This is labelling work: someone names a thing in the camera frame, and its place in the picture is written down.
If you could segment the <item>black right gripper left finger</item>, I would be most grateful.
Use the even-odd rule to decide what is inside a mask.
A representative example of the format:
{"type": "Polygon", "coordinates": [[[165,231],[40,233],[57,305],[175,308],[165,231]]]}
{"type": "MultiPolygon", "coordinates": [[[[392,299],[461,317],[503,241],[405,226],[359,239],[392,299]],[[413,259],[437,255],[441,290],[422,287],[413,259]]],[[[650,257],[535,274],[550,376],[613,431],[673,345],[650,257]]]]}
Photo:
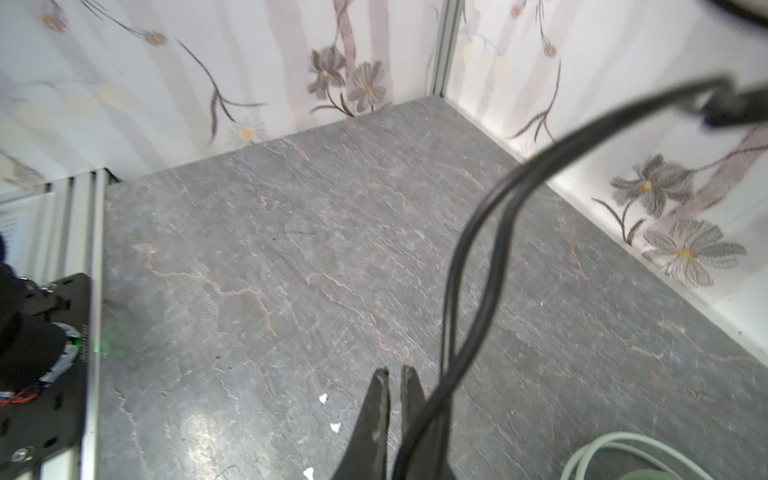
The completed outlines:
{"type": "Polygon", "coordinates": [[[390,420],[389,371],[376,369],[333,480],[383,480],[390,420]]]}

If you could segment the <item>mint green headphones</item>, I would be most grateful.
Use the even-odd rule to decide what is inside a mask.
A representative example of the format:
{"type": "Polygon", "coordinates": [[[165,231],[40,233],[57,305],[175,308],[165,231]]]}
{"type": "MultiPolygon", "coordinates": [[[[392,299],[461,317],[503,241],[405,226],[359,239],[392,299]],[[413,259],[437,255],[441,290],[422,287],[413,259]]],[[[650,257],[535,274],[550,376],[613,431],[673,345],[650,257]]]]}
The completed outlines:
{"type": "Polygon", "coordinates": [[[705,479],[714,477],[698,463],[672,446],[638,433],[611,432],[584,444],[566,461],[561,480],[586,479],[594,461],[602,454],[620,454],[629,460],[614,479],[705,479]]]}

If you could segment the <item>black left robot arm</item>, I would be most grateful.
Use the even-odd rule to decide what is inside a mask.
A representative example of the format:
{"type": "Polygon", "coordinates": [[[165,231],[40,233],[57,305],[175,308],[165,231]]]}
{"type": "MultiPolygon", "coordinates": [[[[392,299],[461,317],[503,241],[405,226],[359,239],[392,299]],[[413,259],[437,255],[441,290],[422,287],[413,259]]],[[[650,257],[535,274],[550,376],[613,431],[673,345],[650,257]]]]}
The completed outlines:
{"type": "Polygon", "coordinates": [[[80,332],[52,319],[66,302],[18,276],[1,247],[1,390],[13,396],[50,385],[73,364],[80,332]]]}

